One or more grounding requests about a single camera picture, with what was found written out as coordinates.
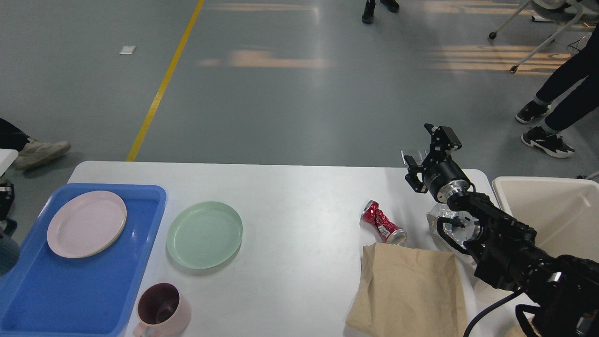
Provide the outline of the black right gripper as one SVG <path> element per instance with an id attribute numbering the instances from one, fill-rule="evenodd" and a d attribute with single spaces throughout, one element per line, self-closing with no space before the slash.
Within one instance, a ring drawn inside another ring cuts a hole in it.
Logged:
<path id="1" fill-rule="evenodd" d="M 464 193 L 472 183 L 464 171 L 452 160 L 452 154 L 462 149 L 462 143 L 451 127 L 424 124 L 431 136 L 431 143 L 424 163 L 417 164 L 413 156 L 405 155 L 407 166 L 405 179 L 417 193 L 428 190 L 436 202 L 446 204 L 454 194 Z"/>

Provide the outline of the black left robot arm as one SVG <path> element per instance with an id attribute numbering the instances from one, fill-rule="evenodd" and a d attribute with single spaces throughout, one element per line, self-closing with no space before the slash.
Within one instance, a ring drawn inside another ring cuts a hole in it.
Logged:
<path id="1" fill-rule="evenodd" d="M 1 221 L 12 221 L 9 217 L 9 211 L 15 200 L 15 188 L 14 184 L 11 183 L 5 177 L 0 179 L 0 220 Z"/>

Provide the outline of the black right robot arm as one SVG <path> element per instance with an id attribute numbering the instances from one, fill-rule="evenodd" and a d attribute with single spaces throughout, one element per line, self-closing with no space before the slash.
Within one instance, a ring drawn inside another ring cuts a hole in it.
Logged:
<path id="1" fill-rule="evenodd" d="M 431 136 L 428 155 L 421 164 L 413 156 L 404 156 L 406 181 L 415 192 L 430 192 L 436 202 L 478 220 L 479 228 L 464 243 L 444 231 L 446 223 L 461 227 L 460 220 L 440 218 L 437 232 L 453 249 L 472 256 L 475 277 L 511 292 L 477 314 L 464 335 L 468 337 L 486 314 L 524 293 L 533 305 L 517 305 L 515 315 L 527 337 L 596 337 L 598 263 L 572 255 L 552 257 L 538 248 L 535 229 L 496 207 L 488 195 L 477 192 L 452 160 L 452 153 L 462 147 L 454 131 L 432 124 L 425 124 L 425 129 Z"/>

